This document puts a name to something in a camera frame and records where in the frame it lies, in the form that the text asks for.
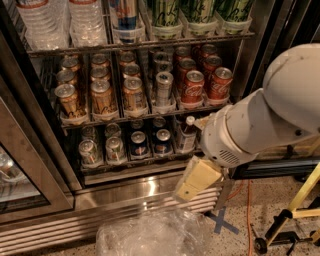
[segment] bottle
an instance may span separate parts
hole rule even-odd
[[[178,127],[176,145],[179,153],[187,153],[194,149],[197,128],[194,126],[195,118],[188,116],[186,121]]]

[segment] glass door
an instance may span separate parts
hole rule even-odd
[[[35,131],[21,109],[12,108],[15,101],[6,101],[14,110],[0,97],[0,225],[73,209],[73,196]]]

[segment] vent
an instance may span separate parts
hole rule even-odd
[[[225,151],[225,150],[220,150],[220,157],[230,163],[230,164],[239,164],[239,158],[236,157],[235,155],[233,155],[232,153],[230,153],[229,151]]]

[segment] plastic bag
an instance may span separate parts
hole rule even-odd
[[[205,255],[211,237],[202,214],[183,210],[146,212],[138,219],[104,224],[97,233],[97,256]]]

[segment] clear plastic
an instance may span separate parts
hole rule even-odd
[[[97,256],[203,256],[211,229],[208,218],[189,211],[146,212],[138,219],[104,224]]]
[[[75,47],[107,44],[101,0],[69,1],[70,35]]]
[[[34,7],[17,5],[17,10],[26,25],[25,37],[32,50],[68,48],[70,15],[64,0],[44,1]]]

